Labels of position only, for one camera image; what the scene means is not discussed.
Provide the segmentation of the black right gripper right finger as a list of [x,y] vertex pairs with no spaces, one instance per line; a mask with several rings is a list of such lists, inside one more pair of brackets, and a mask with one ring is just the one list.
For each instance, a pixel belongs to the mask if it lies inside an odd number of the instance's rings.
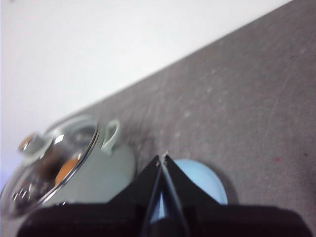
[[230,204],[223,182],[207,165],[191,159],[163,164],[194,237],[311,237],[296,212],[275,206]]

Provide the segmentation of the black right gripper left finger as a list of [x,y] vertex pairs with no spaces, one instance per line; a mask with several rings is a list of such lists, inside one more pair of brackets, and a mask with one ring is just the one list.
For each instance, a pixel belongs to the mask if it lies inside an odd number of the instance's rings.
[[155,156],[126,188],[108,202],[72,203],[33,212],[18,231],[19,237],[137,236],[146,217],[160,169]]

